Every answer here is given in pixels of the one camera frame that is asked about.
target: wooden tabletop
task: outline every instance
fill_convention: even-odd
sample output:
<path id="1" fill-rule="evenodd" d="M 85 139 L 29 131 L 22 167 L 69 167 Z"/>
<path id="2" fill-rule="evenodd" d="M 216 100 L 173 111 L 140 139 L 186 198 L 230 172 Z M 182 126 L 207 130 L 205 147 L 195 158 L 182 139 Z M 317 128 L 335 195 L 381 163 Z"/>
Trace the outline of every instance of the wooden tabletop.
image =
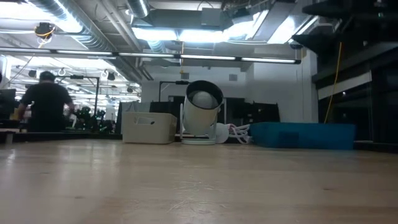
<path id="1" fill-rule="evenodd" d="M 0 223 L 398 223 L 398 156 L 71 140 L 0 146 Z"/>

